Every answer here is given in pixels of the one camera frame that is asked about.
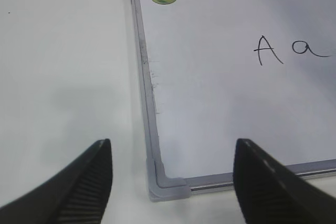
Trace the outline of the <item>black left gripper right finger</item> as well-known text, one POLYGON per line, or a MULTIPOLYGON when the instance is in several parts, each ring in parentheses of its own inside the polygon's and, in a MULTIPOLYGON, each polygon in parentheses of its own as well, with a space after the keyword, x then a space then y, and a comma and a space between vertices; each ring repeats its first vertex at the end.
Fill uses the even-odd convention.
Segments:
POLYGON ((335 223, 335 198, 252 140, 236 142, 233 184, 246 223, 335 223))

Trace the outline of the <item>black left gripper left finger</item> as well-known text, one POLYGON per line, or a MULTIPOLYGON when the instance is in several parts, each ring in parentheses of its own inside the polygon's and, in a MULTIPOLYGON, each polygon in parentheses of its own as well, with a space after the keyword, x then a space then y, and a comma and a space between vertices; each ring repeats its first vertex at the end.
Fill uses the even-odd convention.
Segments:
POLYGON ((1 223, 101 223, 111 187, 111 142, 98 140, 51 179, 2 206, 1 223))

